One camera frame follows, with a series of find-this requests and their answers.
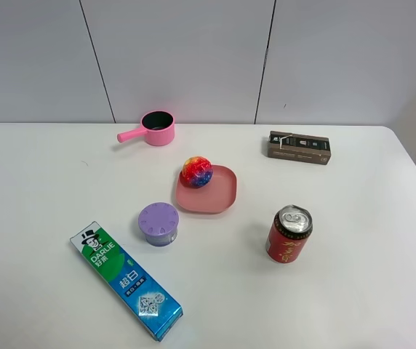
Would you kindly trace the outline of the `rainbow dimpled ball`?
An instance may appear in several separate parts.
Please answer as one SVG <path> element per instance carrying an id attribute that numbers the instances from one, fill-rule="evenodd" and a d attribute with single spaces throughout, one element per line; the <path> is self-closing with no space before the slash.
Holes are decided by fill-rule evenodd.
<path id="1" fill-rule="evenodd" d="M 185 161 L 180 176 L 185 185 L 191 188 L 201 188 L 209 183 L 213 172 L 212 164 L 208 159 L 194 156 Z"/>

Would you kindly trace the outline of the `pink square plate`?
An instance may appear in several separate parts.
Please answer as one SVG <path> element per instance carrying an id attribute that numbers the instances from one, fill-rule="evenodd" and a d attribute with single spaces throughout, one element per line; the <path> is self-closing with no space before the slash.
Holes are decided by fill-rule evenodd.
<path id="1" fill-rule="evenodd" d="M 220 214 L 236 200 L 236 174 L 221 165 L 213 165 L 212 179 L 201 188 L 192 188 L 183 182 L 181 173 L 175 185 L 175 202 L 187 211 L 197 214 Z"/>

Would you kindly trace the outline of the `purple lidded container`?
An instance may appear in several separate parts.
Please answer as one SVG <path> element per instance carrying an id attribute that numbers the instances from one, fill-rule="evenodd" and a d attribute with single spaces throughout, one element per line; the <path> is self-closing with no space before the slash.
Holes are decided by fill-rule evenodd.
<path id="1" fill-rule="evenodd" d="M 178 223 L 178 211 L 164 202 L 149 204 L 138 216 L 139 228 L 153 246 L 171 244 L 177 238 Z"/>

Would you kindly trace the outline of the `pink toy saucepan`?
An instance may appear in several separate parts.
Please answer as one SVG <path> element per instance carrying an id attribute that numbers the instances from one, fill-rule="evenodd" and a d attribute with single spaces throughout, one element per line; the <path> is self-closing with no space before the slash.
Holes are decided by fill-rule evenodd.
<path id="1" fill-rule="evenodd" d="M 144 137 L 152 146 L 164 146 L 170 144 L 175 137 L 175 119 L 166 111 L 152 111 L 145 114 L 137 129 L 117 134 L 119 143 Z"/>

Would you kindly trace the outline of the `red drink can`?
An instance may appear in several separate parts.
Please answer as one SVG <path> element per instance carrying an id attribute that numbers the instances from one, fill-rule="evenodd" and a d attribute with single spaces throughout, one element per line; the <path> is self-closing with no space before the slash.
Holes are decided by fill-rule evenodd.
<path id="1" fill-rule="evenodd" d="M 276 262 L 294 262 L 312 231 L 313 219 L 308 210 L 292 204 L 284 206 L 274 216 L 266 251 Z"/>

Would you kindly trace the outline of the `brown cardboard box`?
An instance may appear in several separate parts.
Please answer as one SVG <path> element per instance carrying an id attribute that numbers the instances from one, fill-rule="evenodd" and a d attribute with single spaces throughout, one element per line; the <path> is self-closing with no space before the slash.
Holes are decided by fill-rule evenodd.
<path id="1" fill-rule="evenodd" d="M 327 137 L 270 131 L 267 155 L 273 159 L 327 165 L 332 153 Z"/>

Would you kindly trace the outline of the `Darlie toothpaste box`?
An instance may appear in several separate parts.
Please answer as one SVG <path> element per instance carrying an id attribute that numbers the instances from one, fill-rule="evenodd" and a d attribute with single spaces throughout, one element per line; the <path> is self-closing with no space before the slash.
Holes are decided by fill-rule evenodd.
<path id="1" fill-rule="evenodd" d="M 70 242 L 135 314 L 152 338 L 162 341 L 182 317 L 181 304 L 97 222 L 71 237 Z"/>

